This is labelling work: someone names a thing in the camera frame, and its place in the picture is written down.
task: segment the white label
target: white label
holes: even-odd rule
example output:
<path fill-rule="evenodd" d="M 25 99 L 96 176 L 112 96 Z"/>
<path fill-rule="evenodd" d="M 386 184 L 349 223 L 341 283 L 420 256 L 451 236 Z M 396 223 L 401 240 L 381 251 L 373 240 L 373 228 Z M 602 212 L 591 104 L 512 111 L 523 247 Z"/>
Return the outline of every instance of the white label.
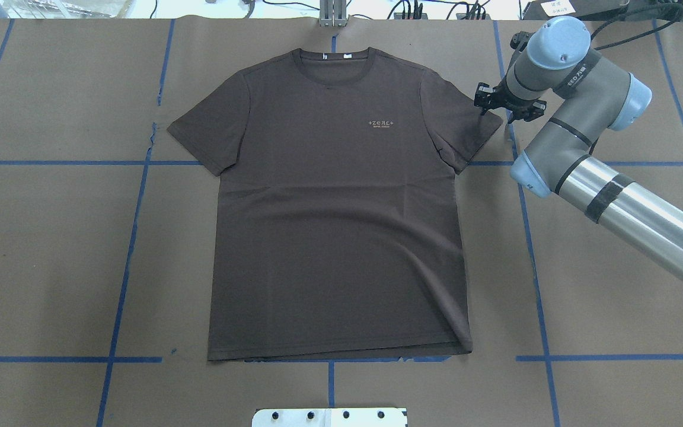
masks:
<path fill-rule="evenodd" d="M 574 7 L 569 0 L 555 0 L 554 2 L 545 2 L 540 4 L 544 13 L 547 16 L 561 16 L 565 14 L 575 13 Z"/>

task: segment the cable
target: cable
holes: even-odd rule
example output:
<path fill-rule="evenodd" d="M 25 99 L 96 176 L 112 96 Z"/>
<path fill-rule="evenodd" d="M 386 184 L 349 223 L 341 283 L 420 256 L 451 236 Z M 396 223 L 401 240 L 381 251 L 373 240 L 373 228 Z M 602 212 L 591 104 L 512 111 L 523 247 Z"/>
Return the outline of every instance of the cable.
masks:
<path fill-rule="evenodd" d="M 477 21 L 486 19 L 486 9 L 483 7 L 483 5 L 480 5 L 479 2 L 475 2 L 474 7 L 471 8 L 471 11 L 469 13 L 463 16 L 463 19 L 476 19 Z"/>
<path fill-rule="evenodd" d="M 404 4 L 407 3 L 407 5 L 410 5 L 410 0 L 399 0 L 399 2 L 396 2 L 394 7 L 391 8 L 390 14 L 387 15 L 387 19 L 389 19 L 393 14 L 394 11 L 397 9 L 397 6 L 402 5 L 402 17 L 404 18 Z"/>
<path fill-rule="evenodd" d="M 466 2 L 456 2 L 452 3 L 452 8 L 449 9 L 449 13 L 447 13 L 447 17 L 445 19 L 449 19 L 449 17 L 452 15 L 452 11 L 455 10 L 459 5 L 465 5 L 465 15 L 467 16 L 468 12 L 471 11 L 471 5 L 469 5 Z"/>
<path fill-rule="evenodd" d="M 643 8 L 637 8 L 637 9 L 634 9 L 633 11 L 628 11 L 628 12 L 625 12 L 623 14 L 618 14 L 618 15 L 610 18 L 608 21 L 603 22 L 602 25 L 600 25 L 599 27 L 597 27 L 596 30 L 594 30 L 594 32 L 592 33 L 591 40 L 594 40 L 594 37 L 597 34 L 599 34 L 600 31 L 604 30 L 605 27 L 609 26 L 610 24 L 612 24 L 616 21 L 624 21 L 626 19 L 626 17 L 632 16 L 633 14 L 638 14 L 638 13 L 645 12 L 645 11 L 655 11 L 655 10 L 659 10 L 659 9 L 673 10 L 674 11 L 674 17 L 672 17 L 666 24 L 661 25 L 660 27 L 653 28 L 652 30 L 645 31 L 644 33 L 637 34 L 636 36 L 632 36 L 632 37 L 629 37 L 627 39 L 617 41 L 615 43 L 610 43 L 610 44 L 607 44 L 605 46 L 599 46 L 599 47 L 596 47 L 594 49 L 595 50 L 602 50 L 602 49 L 607 49 L 607 48 L 614 47 L 614 46 L 620 46 L 620 45 L 623 45 L 624 43 L 632 42 L 634 40 L 642 38 L 643 36 L 648 36 L 648 35 L 651 35 L 653 33 L 657 33 L 658 31 L 661 31 L 662 29 L 669 27 L 669 25 L 675 24 L 675 22 L 679 22 L 681 20 L 681 17 L 683 17 L 683 5 L 681 5 L 680 3 L 661 3 L 659 5 L 645 6 Z"/>
<path fill-rule="evenodd" d="M 310 5 L 307 5 L 306 3 L 300 3 L 300 2 L 280 2 L 280 3 L 278 3 L 278 2 L 268 2 L 268 0 L 263 0 L 263 3 L 265 3 L 266 5 L 275 5 L 275 6 L 300 5 L 300 6 L 304 6 L 306 8 L 315 9 L 316 11 L 320 10 L 320 8 L 316 8 L 315 6 L 310 6 Z"/>
<path fill-rule="evenodd" d="M 249 19 L 250 16 L 252 16 L 252 13 L 254 13 L 254 4 L 257 2 L 257 0 L 248 0 L 249 1 L 249 11 L 247 11 L 247 14 L 244 16 L 244 19 Z"/>

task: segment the white metal plate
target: white metal plate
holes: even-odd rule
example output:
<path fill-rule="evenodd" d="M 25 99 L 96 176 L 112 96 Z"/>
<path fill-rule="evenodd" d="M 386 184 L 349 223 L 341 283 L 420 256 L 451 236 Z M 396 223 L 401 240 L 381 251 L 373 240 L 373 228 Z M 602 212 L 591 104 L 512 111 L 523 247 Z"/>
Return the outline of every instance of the white metal plate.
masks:
<path fill-rule="evenodd" d="M 569 0 L 555 0 L 554 2 L 540 3 L 540 6 L 542 6 L 544 13 L 546 13 L 549 17 L 572 14 L 576 12 Z"/>
<path fill-rule="evenodd" d="M 405 408 L 259 410 L 252 427 L 407 427 Z"/>

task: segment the brown t-shirt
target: brown t-shirt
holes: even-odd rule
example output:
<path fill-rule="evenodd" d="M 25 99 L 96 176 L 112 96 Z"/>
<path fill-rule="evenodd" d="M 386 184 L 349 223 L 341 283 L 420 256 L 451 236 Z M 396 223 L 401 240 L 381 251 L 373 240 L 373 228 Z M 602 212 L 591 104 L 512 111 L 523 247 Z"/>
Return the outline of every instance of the brown t-shirt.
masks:
<path fill-rule="evenodd" d="M 471 352 L 455 204 L 501 119 L 369 48 L 238 71 L 168 131 L 221 177 L 209 360 Z"/>

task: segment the light blue joint cap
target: light blue joint cap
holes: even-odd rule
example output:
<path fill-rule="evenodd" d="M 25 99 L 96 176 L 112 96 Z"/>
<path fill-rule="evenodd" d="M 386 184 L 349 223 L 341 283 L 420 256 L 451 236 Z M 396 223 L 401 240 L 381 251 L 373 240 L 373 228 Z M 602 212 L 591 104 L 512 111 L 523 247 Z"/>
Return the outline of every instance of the light blue joint cap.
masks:
<path fill-rule="evenodd" d="M 634 123 L 634 120 L 642 116 L 647 106 L 650 105 L 650 101 L 653 100 L 653 91 L 645 86 L 644 83 L 638 81 L 632 73 L 628 75 L 631 77 L 631 83 L 629 83 L 626 101 L 624 101 L 624 106 L 621 107 L 621 113 L 608 126 L 612 130 L 628 128 L 630 124 Z"/>
<path fill-rule="evenodd" d="M 537 169 L 531 164 L 531 160 L 529 160 L 529 156 L 526 156 L 525 151 L 513 162 L 513 166 L 510 167 L 510 176 L 518 181 L 518 184 L 531 190 L 532 193 L 541 198 L 545 198 L 552 193 L 547 184 L 544 183 L 542 176 L 537 172 Z"/>
<path fill-rule="evenodd" d="M 529 59 L 547 70 L 562 70 L 578 64 L 589 51 L 590 33 L 572 16 L 553 17 L 531 36 L 526 46 Z"/>

